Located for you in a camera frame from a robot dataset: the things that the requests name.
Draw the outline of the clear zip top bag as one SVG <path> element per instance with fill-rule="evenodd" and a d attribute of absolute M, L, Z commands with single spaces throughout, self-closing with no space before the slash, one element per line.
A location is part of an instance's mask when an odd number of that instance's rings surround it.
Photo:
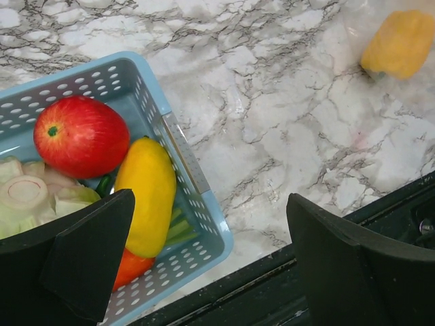
<path fill-rule="evenodd" d="M 410 112 L 434 123 L 434 2 L 344 1 L 349 46 L 359 66 Z"/>

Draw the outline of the green white cabbage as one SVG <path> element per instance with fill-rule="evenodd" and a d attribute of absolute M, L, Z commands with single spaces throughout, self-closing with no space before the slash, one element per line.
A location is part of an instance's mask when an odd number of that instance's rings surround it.
<path fill-rule="evenodd" d="M 42 161 L 1 160 L 1 238 L 23 233 L 100 200 L 93 189 Z"/>

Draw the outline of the yellow mango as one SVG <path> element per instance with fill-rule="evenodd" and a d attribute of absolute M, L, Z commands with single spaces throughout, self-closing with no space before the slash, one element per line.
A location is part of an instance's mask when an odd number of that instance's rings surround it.
<path fill-rule="evenodd" d="M 166 149 L 147 137 L 136 140 L 118 170 L 114 189 L 130 189 L 135 196 L 126 248 L 139 257 L 157 256 L 167 239 L 177 189 Z"/>

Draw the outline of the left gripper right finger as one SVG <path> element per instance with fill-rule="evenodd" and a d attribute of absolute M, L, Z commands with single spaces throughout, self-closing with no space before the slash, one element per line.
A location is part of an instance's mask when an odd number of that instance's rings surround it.
<path fill-rule="evenodd" d="M 338 217 L 291 194 L 286 207 L 315 325 L 434 324 L 434 175 Z"/>

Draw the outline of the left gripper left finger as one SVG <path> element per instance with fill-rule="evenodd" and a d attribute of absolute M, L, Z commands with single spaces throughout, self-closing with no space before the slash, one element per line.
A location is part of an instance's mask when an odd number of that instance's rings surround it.
<path fill-rule="evenodd" d="M 96 325 L 106 313 L 135 197 L 123 189 L 1 241 L 2 325 Z"/>

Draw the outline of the yellow bell pepper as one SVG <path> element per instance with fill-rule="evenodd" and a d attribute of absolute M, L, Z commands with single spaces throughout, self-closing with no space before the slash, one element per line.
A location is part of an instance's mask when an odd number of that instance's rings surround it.
<path fill-rule="evenodd" d="M 421 10 L 394 11 L 370 40 L 360 64 L 366 71 L 409 79 L 427 60 L 433 39 L 433 15 Z"/>

